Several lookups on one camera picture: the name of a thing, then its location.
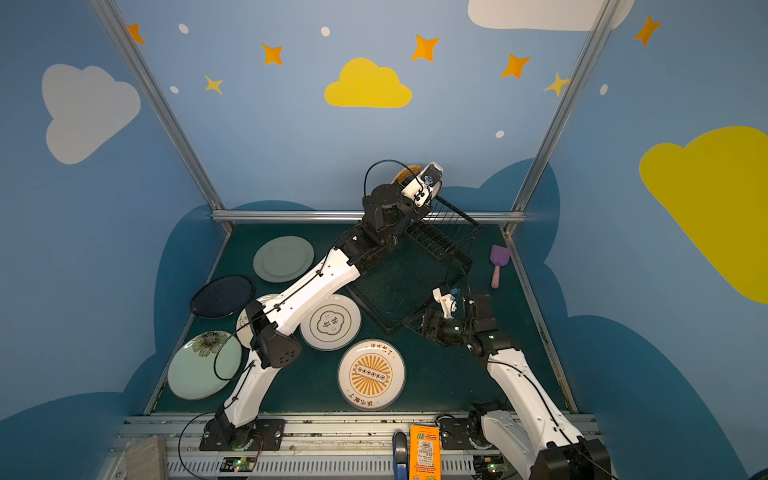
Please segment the black wire dish rack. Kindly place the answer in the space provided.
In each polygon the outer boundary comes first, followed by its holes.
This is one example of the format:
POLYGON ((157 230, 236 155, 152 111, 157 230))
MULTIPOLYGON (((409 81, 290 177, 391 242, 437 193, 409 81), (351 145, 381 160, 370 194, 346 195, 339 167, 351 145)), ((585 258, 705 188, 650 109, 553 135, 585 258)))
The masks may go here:
POLYGON ((384 334, 392 335, 433 300, 434 288, 454 286, 469 273, 469 249, 481 229, 471 216, 438 197, 390 255, 342 292, 384 334))

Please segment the sunburst plate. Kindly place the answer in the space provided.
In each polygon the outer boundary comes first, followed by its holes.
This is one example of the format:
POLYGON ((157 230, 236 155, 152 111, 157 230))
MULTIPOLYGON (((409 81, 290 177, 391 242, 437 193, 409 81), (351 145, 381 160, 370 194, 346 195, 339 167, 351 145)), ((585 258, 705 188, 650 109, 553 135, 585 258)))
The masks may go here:
POLYGON ((360 341, 347 349, 337 381, 345 400, 363 411, 388 408, 405 387, 406 367, 400 352, 383 340, 360 341))

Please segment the white plate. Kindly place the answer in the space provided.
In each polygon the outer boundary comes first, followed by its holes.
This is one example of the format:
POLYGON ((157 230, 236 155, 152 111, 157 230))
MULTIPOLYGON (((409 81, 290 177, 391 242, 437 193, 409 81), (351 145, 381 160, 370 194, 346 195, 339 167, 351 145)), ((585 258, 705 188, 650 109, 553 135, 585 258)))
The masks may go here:
POLYGON ((360 309, 350 297, 332 295, 302 321, 300 332, 310 347, 334 351, 357 337, 361 320, 360 309))

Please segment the woven bamboo plate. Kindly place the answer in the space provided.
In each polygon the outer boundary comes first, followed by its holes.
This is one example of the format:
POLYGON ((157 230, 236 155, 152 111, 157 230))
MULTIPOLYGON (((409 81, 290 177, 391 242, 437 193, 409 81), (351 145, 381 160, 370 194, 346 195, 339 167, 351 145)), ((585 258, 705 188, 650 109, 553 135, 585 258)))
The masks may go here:
POLYGON ((393 184, 405 186, 411 182, 423 168, 420 165, 410 165, 404 167, 392 180, 393 184))

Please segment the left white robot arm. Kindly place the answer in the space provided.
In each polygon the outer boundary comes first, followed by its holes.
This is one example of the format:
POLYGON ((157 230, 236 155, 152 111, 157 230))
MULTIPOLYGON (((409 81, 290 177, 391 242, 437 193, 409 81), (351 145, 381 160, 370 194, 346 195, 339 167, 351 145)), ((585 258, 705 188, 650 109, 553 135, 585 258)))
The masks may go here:
POLYGON ((253 334, 251 352, 232 394, 204 427, 202 451, 247 447, 264 396, 280 369, 301 352, 294 331, 331 294, 382 263, 404 232, 431 211, 441 187, 440 181, 416 178, 405 186, 376 187, 363 198, 362 220, 334 242, 317 266, 269 302, 252 301, 245 307, 253 334))

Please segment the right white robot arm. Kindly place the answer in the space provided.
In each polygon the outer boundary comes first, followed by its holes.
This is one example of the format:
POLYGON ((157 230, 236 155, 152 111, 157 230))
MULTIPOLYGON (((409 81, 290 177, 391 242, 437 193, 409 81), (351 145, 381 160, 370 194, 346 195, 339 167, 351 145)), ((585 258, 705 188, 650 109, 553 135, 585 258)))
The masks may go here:
POLYGON ((510 334, 498 328, 487 295, 433 291, 437 305, 408 316, 404 325, 441 346, 462 346, 485 365, 505 394, 470 409, 472 432, 498 450, 521 479, 612 479, 610 455, 588 440, 558 409, 510 334))

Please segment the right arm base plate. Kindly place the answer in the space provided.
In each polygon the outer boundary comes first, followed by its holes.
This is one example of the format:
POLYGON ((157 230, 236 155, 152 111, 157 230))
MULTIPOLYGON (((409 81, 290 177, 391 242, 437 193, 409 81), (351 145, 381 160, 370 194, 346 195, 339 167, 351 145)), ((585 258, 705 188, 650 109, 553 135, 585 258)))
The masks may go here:
POLYGON ((477 444, 470 435, 467 418, 442 416, 436 419, 443 450, 476 450, 477 444))

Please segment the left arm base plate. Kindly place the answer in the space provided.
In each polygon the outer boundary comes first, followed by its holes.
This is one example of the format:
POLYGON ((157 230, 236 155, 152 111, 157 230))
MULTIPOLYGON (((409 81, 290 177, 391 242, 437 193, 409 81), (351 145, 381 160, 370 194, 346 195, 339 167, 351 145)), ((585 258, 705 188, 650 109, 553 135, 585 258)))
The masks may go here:
POLYGON ((234 427, 224 417, 208 421, 199 445, 201 451, 277 451, 285 428, 283 419, 256 419, 234 427))

